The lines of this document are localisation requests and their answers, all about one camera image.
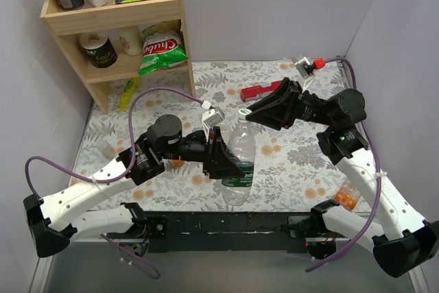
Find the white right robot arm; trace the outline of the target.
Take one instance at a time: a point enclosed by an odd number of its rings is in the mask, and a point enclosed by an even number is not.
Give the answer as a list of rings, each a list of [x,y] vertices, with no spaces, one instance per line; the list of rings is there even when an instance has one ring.
[[[372,146],[356,128],[366,118],[365,100],[345,89],[327,100],[284,78],[268,96],[249,106],[246,119],[275,130],[288,129],[299,119],[327,128],[317,134],[318,145],[358,190],[371,211],[364,219],[340,203],[327,200],[294,226],[318,236],[330,232],[349,239],[339,251],[309,267],[313,271],[345,255],[354,244],[371,252],[381,269],[398,278],[430,260],[438,251],[438,223],[428,221],[399,193],[382,170]]]

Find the clear water bottle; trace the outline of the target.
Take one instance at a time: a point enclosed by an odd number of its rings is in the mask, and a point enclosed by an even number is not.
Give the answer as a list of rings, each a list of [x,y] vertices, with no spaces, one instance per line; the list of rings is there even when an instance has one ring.
[[[227,123],[225,123],[225,122],[222,122],[222,123],[219,125],[219,127],[220,127],[220,131],[221,131],[222,134],[226,134],[227,132],[230,132],[230,127],[229,127],[229,125],[228,125]]]

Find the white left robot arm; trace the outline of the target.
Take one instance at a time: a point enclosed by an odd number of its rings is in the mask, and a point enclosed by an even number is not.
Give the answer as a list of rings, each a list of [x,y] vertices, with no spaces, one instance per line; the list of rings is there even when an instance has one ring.
[[[201,163],[204,175],[212,180],[245,176],[239,160],[224,143],[219,127],[183,136],[181,120],[175,115],[162,115],[132,147],[93,175],[58,193],[42,197],[33,192],[24,199],[37,255],[53,256],[82,235],[142,236],[148,221],[137,204],[124,204],[109,211],[92,208],[162,174],[165,160]]]

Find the orange juice bottle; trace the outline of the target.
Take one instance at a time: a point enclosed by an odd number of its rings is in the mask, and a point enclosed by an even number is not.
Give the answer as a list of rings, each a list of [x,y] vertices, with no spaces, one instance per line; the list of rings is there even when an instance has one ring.
[[[170,160],[169,162],[175,168],[181,167],[181,166],[183,166],[185,164],[185,162],[181,161],[181,160]]]

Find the white green bottle cap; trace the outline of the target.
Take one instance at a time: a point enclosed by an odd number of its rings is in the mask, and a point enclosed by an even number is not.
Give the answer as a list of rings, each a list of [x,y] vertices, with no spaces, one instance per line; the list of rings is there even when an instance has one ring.
[[[247,115],[251,114],[252,111],[248,108],[241,108],[239,109],[239,116],[241,118],[246,118]]]

